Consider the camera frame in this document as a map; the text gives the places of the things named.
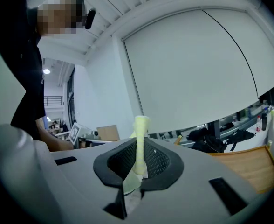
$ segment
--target white window shade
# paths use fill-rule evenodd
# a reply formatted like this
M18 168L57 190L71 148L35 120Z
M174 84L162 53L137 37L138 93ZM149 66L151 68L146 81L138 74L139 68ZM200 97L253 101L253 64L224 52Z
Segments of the white window shade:
M149 133L211 122L258 100L242 53L202 11L157 21L125 45Z
M258 24L238 11L207 9L234 38L244 53L254 76L258 95L274 87L274 48Z

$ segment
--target forearm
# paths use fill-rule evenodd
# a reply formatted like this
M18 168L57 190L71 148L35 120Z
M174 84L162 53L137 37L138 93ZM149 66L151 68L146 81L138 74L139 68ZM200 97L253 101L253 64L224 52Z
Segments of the forearm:
M38 120L36 121L36 124L39 130L41 141L47 144L50 152L73 149L73 145L70 142L60 140L49 134L43 127L40 126Z

